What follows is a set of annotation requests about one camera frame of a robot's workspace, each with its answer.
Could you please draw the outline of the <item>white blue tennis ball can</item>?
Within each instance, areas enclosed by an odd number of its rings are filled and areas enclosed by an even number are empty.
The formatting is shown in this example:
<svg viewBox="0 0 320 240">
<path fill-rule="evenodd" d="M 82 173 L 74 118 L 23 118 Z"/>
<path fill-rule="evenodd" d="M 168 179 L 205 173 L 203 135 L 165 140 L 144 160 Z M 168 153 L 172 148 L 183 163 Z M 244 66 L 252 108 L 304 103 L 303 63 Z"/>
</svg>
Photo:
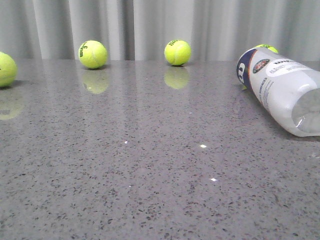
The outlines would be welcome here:
<svg viewBox="0 0 320 240">
<path fill-rule="evenodd" d="M 255 47 L 239 58 L 236 74 L 286 131 L 298 137 L 319 136 L 318 70 L 265 47 Z"/>
</svg>

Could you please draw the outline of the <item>middle yellow tennis ball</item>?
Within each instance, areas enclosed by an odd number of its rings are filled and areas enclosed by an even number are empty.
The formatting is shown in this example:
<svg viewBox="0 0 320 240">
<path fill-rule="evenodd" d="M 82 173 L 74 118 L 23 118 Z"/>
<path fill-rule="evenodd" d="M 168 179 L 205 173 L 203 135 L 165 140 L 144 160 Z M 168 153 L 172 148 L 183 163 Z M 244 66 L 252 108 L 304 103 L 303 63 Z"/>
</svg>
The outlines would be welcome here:
<svg viewBox="0 0 320 240">
<path fill-rule="evenodd" d="M 164 57 L 172 66 L 181 66 L 191 57 L 190 45 L 181 39 L 171 40 L 164 48 Z"/>
</svg>

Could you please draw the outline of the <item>yellow Wilson tennis ball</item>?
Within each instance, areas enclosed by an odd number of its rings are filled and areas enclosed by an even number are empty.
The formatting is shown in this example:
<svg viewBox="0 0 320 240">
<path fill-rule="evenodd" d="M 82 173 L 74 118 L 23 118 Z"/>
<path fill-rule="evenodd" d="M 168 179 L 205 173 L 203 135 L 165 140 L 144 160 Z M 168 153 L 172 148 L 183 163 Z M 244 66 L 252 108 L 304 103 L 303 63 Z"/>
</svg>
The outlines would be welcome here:
<svg viewBox="0 0 320 240">
<path fill-rule="evenodd" d="M 102 67 L 108 59 L 108 52 L 104 45 L 97 40 L 87 40 L 78 49 L 80 63 L 89 69 Z"/>
</svg>

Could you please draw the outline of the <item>yellow Roland Garros tennis ball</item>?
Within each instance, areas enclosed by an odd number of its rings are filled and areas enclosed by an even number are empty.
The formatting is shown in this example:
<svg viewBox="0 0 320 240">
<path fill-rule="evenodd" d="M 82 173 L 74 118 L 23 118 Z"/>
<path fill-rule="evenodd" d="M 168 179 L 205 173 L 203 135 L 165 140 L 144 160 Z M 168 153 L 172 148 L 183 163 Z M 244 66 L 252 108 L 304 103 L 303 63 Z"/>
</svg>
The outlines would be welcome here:
<svg viewBox="0 0 320 240">
<path fill-rule="evenodd" d="M 279 53 L 277 48 L 275 48 L 274 46 L 269 45 L 269 44 L 259 44 L 259 45 L 256 45 L 255 47 L 256 48 L 266 48 L 266 49 L 268 49 L 268 50 L 270 50 L 270 51 L 272 51 L 272 52 L 274 52 L 276 54 Z"/>
</svg>

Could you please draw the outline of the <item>far-left yellow tennis ball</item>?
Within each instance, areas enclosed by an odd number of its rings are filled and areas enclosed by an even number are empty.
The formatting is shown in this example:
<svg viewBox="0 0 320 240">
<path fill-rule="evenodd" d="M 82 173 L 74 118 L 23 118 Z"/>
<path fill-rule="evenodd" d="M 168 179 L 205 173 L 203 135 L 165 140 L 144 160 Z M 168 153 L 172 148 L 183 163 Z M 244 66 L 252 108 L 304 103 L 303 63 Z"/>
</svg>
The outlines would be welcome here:
<svg viewBox="0 0 320 240">
<path fill-rule="evenodd" d="M 16 79 L 18 67 L 14 59 L 4 53 L 0 53 L 0 87 L 10 86 Z"/>
</svg>

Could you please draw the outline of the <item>grey pleated curtain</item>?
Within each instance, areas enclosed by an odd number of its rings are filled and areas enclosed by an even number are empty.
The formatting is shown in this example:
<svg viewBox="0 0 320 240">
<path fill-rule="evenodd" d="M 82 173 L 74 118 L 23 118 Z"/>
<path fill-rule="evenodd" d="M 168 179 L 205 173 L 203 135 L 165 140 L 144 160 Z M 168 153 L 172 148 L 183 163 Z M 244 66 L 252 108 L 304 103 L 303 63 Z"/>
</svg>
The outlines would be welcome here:
<svg viewBox="0 0 320 240">
<path fill-rule="evenodd" d="M 102 42 L 111 60 L 159 60 L 174 39 L 191 58 L 233 61 L 259 44 L 320 59 L 317 0 L 3 0 L 0 49 L 16 58 L 76 59 Z"/>
</svg>

